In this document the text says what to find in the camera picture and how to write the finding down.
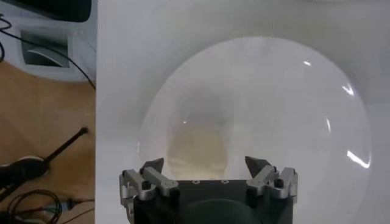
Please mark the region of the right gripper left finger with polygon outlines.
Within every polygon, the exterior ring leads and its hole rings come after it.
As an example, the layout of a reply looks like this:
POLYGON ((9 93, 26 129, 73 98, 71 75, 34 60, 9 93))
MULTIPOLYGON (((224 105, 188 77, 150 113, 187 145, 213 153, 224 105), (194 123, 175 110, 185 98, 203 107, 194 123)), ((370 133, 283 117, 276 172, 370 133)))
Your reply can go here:
POLYGON ((179 182, 164 176, 162 168, 164 158, 146 161, 137 172, 134 169, 123 170, 119 175, 120 203, 126 209, 127 219, 135 223, 134 200, 153 200, 157 193, 172 198, 179 192, 179 182))

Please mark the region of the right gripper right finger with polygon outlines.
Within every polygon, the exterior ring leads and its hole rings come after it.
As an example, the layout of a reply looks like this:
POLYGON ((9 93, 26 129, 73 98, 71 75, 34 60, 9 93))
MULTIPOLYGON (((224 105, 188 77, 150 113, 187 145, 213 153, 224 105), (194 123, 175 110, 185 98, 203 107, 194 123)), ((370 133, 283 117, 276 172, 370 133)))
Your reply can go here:
POLYGON ((245 162, 252 177, 246 181, 246 186, 254 191, 256 197, 268 192, 272 198, 290 198, 297 203, 298 173, 294 168, 285 167, 279 172, 267 160, 251 156, 245 156, 245 162))

